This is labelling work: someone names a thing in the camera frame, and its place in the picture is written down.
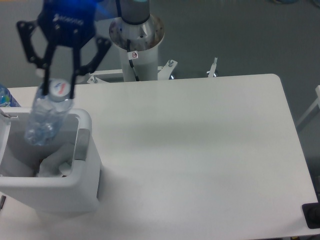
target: white table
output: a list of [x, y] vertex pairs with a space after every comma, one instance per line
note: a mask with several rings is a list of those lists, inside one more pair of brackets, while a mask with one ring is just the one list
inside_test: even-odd
[[[24, 107], [35, 87], [12, 88]], [[276, 75], [88, 84], [104, 165], [97, 212], [53, 214], [8, 198], [9, 240], [248, 240], [319, 234], [317, 201]]]

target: plastic water bottle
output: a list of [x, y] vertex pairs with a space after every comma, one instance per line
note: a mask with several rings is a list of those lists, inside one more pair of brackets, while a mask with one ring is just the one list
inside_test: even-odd
[[0, 107], [21, 107], [8, 88], [0, 84]]
[[47, 145], [59, 132], [73, 100], [69, 99], [70, 84], [63, 79], [50, 79], [49, 94], [42, 95], [43, 84], [35, 94], [24, 139], [31, 145]]

